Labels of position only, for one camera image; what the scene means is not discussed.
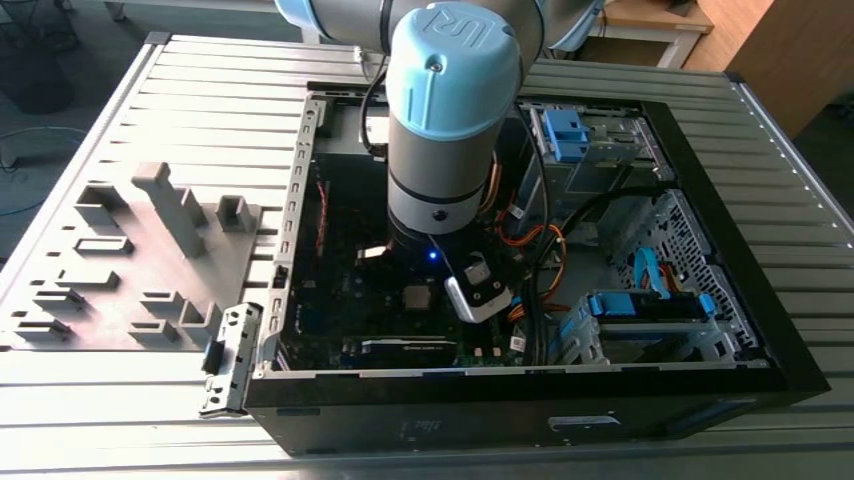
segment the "wooden furniture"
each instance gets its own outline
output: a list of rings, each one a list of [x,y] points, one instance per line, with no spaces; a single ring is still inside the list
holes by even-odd
[[[701,36],[712,32],[714,24],[696,5],[688,17],[668,11],[669,0],[617,0],[600,15],[600,26],[592,36],[668,43],[658,61],[664,68],[680,68]]]
[[[852,0],[700,0],[716,22],[685,68],[737,72],[789,136],[854,84]]]

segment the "black cable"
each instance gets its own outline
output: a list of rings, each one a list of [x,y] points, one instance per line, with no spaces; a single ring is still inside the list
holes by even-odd
[[[625,197],[657,197],[664,194],[669,188],[674,188],[676,184],[673,183],[661,183],[656,186],[648,187],[625,187],[618,190],[612,190],[596,197],[590,198],[582,206],[573,212],[570,218],[564,222],[561,226],[561,233],[564,238],[570,238],[570,233],[578,227],[582,220],[590,215],[600,206],[610,204],[614,200],[618,200]],[[526,316],[529,317],[528,321],[532,326],[530,329],[536,333],[536,342],[533,350],[533,358],[537,362],[536,365],[545,365],[548,361],[548,348],[549,348],[549,339],[546,336],[546,316],[544,314],[544,304],[540,299],[540,271],[544,265],[544,262],[549,258],[549,252],[554,248],[557,235],[554,233],[549,233],[549,240],[545,243],[545,247],[541,248],[537,252],[534,264],[532,266],[532,277],[525,282],[522,288],[522,304],[526,312]]]
[[[532,130],[532,125],[525,119],[525,113],[522,112],[522,107],[518,103],[513,104],[517,115],[520,116],[520,120],[522,120],[522,125],[525,126],[525,132],[529,136],[529,142],[532,142],[532,147],[534,148],[534,157],[537,158],[537,166],[540,167],[540,185],[544,190],[544,233],[540,237],[540,243],[537,248],[542,248],[545,245],[545,240],[549,233],[549,221],[552,219],[552,197],[549,195],[549,179],[546,178],[546,162],[544,160],[544,152],[540,151],[540,144],[537,143],[537,138],[534,137],[534,132]]]
[[[605,11],[605,8],[602,9],[602,30],[601,30],[601,35],[600,37],[605,38],[608,36],[609,33],[609,14]]]
[[[362,99],[362,108],[359,110],[359,118],[362,119],[359,136],[362,137],[362,144],[365,145],[365,148],[369,151],[369,153],[375,157],[386,156],[386,146],[374,145],[371,143],[371,140],[369,139],[369,125],[367,125],[369,104],[371,103],[371,97],[377,93],[377,89],[379,88],[381,84],[386,80],[386,69],[383,68],[383,66],[386,65],[387,58],[389,57],[383,55],[383,59],[379,62],[379,67],[377,67],[377,76],[374,77],[374,81],[371,82],[371,85],[369,86],[369,90],[365,93],[365,98]]]

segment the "floor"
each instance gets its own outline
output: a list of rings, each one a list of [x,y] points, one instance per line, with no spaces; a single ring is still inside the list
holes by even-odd
[[[34,126],[63,126],[87,130],[113,94],[150,31],[187,35],[299,41],[299,30],[278,15],[146,5],[126,6],[129,20],[115,23],[102,3],[75,0],[71,20],[82,46],[61,56],[75,85],[73,106],[53,115],[23,115],[0,97],[0,135]],[[38,212],[3,215],[41,202],[74,154],[81,135],[73,132],[30,133],[10,143],[19,155],[19,170],[0,171],[0,268]],[[854,212],[854,128],[828,109],[816,118],[796,145],[849,212]]]

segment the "light blue robot joint cap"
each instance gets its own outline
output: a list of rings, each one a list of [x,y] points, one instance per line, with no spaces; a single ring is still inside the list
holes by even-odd
[[[521,79],[520,43],[496,12],[438,2],[407,13],[391,44],[386,95],[417,135],[452,142],[500,122]]]
[[[277,9],[291,25],[307,30],[315,30],[330,38],[315,15],[311,0],[275,0]]]

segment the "white plug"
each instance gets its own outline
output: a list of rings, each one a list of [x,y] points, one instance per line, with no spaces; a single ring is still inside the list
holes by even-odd
[[[18,162],[18,155],[13,152],[13,147],[9,144],[0,142],[0,167],[13,168]]]

